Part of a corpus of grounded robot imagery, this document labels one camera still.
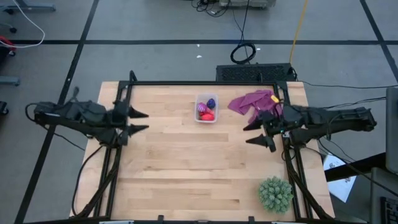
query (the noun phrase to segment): white paper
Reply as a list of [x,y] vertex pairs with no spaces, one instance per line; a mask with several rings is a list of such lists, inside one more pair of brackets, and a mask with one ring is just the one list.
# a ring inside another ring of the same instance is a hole
[[[346,163],[329,154],[326,156],[326,159],[323,162],[323,170],[328,170],[334,167],[342,166],[344,164]],[[356,176],[352,176],[345,179],[328,182],[329,192],[346,203],[349,193],[353,188],[355,178]]]

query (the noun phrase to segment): yellow cable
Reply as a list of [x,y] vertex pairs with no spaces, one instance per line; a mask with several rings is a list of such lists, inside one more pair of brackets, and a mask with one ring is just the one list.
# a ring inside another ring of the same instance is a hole
[[300,32],[300,29],[301,29],[301,24],[303,23],[305,10],[307,9],[307,4],[308,4],[308,0],[305,0],[304,8],[303,8],[303,11],[301,12],[300,21],[298,22],[298,27],[297,27],[296,33],[294,34],[293,46],[292,46],[292,49],[290,50],[290,57],[289,57],[289,63],[290,64],[292,64],[294,47],[296,46],[296,40],[297,40],[297,37],[299,36],[299,32]]

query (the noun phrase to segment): black metal frame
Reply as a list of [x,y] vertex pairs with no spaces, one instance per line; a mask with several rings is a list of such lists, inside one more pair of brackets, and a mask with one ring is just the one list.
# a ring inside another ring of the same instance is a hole
[[[132,86],[130,85],[130,81],[120,81],[118,85],[118,92],[116,94],[116,100],[121,100],[122,93],[123,91],[127,88],[127,93],[126,93],[126,99],[129,101],[132,93]],[[148,81],[137,81],[137,79],[134,77],[134,84],[133,85],[236,85],[236,86],[242,86],[242,85],[265,85],[265,86],[272,86],[274,90],[274,94],[276,97],[280,98],[279,95],[279,88],[282,90],[283,95],[284,95],[284,102],[290,103],[290,98],[289,98],[289,92],[287,89],[287,83],[286,82],[148,82]],[[291,161],[291,156],[290,156],[290,150],[287,149],[287,145],[285,142],[283,142],[284,145],[284,151],[285,151],[285,158],[287,162],[292,162]],[[108,174],[108,169],[109,169],[109,163],[111,162],[111,151],[113,149],[107,148],[105,152],[105,157],[104,157],[104,163],[103,163],[103,168],[101,171],[101,178],[99,181],[99,185],[101,185],[105,177]],[[121,158],[121,151],[122,148],[116,148],[116,153],[114,157],[114,163],[120,162]],[[304,184],[306,185],[305,181],[305,173],[303,169],[303,163],[302,163],[302,158],[300,154],[299,149],[295,149],[295,158],[296,158],[296,163],[297,163],[297,170],[299,173],[299,176]],[[114,176],[113,180],[110,183],[110,188],[109,188],[109,197],[108,197],[108,202],[106,204],[106,210],[105,210],[105,216],[100,216],[100,211],[101,211],[101,204],[102,204],[102,197],[100,200],[97,202],[97,204],[94,207],[94,212],[93,212],[93,217],[90,218],[71,218],[68,220],[54,220],[54,221],[47,221],[47,222],[35,222],[35,223],[46,223],[46,224],[53,224],[53,223],[98,223],[100,221],[111,221],[111,214],[112,214],[112,208],[113,208],[113,202],[114,202],[114,194],[116,191],[116,181],[118,179],[118,172],[116,172],[116,175]],[[292,186],[295,186],[294,180],[289,176],[289,182],[292,184]],[[299,207],[299,202],[297,200],[297,189],[296,187],[292,188],[294,198],[292,200],[293,203],[293,210],[295,214],[295,219],[301,219],[301,214],[300,214],[300,207]],[[312,209],[311,206],[308,204],[307,199],[304,199],[304,204],[305,204],[305,209],[306,209],[306,215],[307,218],[312,219]],[[159,224],[159,223],[198,223],[198,221],[192,220],[192,221],[183,221],[183,222],[176,222],[176,221],[163,221],[164,217],[163,215],[159,215],[158,220],[135,220],[134,223],[153,223],[153,224]],[[254,221],[254,217],[248,217],[248,222],[250,224],[265,224],[265,223],[271,223],[271,222],[256,222]],[[217,224],[227,224],[227,223],[235,223],[235,224],[246,224],[247,222],[212,222],[212,223],[217,223]]]

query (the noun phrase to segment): yellow object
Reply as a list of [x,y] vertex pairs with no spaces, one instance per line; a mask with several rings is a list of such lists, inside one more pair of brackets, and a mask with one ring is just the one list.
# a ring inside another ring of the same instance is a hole
[[279,103],[279,99],[275,95],[272,95],[271,99],[274,100],[275,103]]
[[290,64],[292,64],[294,47],[296,45],[297,37],[299,36],[299,32],[300,32],[300,29],[301,29],[301,24],[303,23],[305,10],[307,9],[307,4],[308,4],[308,0],[305,0],[304,8],[303,8],[303,11],[301,12],[301,17],[300,17],[300,20],[298,22],[297,30],[296,30],[296,33],[294,34],[293,46],[292,46],[292,49],[290,50],[290,57],[289,57],[289,63]]

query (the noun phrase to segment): gray floor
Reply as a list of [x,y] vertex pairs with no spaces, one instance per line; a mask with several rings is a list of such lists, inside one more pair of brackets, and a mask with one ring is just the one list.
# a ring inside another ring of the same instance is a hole
[[[44,31],[46,40],[79,40],[93,0],[41,0],[54,2],[56,12],[32,12],[28,16]],[[265,11],[250,9],[245,28],[246,39],[292,40],[304,0],[278,0]],[[367,0],[380,31],[386,40],[398,40],[396,0]],[[243,21],[244,9],[236,9]],[[18,29],[0,34],[14,40],[40,39],[21,14],[0,14],[0,21]],[[211,18],[198,13],[190,1],[181,0],[99,0],[88,40],[218,40],[239,39],[240,32],[232,12]],[[310,0],[300,40],[377,40],[357,0]],[[57,101],[77,45],[41,45],[20,49],[7,60],[1,75],[21,77],[19,87],[0,86],[0,100],[9,103],[10,114],[0,128],[0,223],[12,223],[16,217],[30,175],[39,155],[45,130],[29,122],[26,104]],[[253,62],[281,63],[289,60],[289,45],[256,45]],[[214,80],[217,65],[232,64],[230,52],[235,45],[85,45],[72,86],[80,87],[80,100],[96,100],[103,81],[127,79],[133,69],[139,80]],[[398,57],[398,46],[389,46]],[[379,45],[298,45],[293,65],[298,78],[311,83],[354,86],[394,85],[397,81]],[[320,88],[306,85],[312,106],[328,106],[385,95],[385,90]],[[370,133],[346,132],[333,135],[347,154],[362,159],[385,150],[385,103],[363,105],[372,108],[378,125]],[[81,134],[63,128],[57,132],[85,147]],[[331,146],[333,152],[342,155]],[[69,216],[72,192],[83,152],[55,137],[42,175],[30,204],[25,222],[54,220]],[[369,191],[366,181],[357,180],[348,204],[366,207]],[[345,206],[333,200],[335,209]],[[366,212],[357,215],[366,219]]]

